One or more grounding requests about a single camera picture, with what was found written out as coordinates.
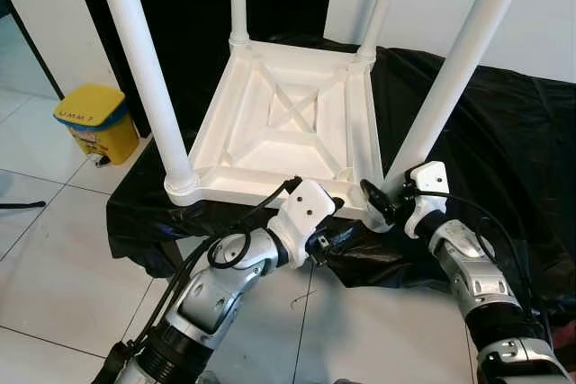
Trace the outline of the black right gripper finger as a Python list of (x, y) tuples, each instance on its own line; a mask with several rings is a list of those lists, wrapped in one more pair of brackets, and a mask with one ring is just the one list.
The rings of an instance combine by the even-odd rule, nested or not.
[(366, 202), (366, 215), (369, 219), (365, 222), (368, 228), (392, 228), (395, 225), (396, 208), (385, 192), (367, 179), (359, 180), (359, 187), (363, 192)]

